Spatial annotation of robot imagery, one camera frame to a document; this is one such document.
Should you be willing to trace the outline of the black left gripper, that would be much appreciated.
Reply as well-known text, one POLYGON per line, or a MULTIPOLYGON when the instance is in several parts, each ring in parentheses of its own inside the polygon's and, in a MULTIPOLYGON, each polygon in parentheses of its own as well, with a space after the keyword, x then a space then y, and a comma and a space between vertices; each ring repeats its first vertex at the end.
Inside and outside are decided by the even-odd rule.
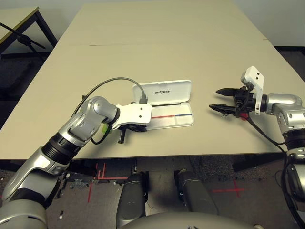
POLYGON ((120 138, 118 143, 123 144, 125 140, 125 131, 126 130, 131 130, 134 132, 146 132, 146 125, 140 125, 140 124, 125 124, 125 125, 120 125, 116 126, 113 128, 114 130, 118 129, 120 130, 120 138))

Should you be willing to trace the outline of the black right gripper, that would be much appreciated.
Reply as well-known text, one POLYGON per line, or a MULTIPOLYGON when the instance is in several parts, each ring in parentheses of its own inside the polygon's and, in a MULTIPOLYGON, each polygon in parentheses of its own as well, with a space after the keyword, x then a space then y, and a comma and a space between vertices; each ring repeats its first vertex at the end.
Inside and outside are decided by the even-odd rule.
POLYGON ((245 86, 239 89, 222 88, 216 91, 217 94, 223 96, 234 96, 235 106, 228 106, 225 104, 210 104, 209 107, 214 111, 220 112, 223 115, 235 115, 237 118, 247 119, 249 113, 254 111, 256 99, 253 98, 252 93, 245 86))

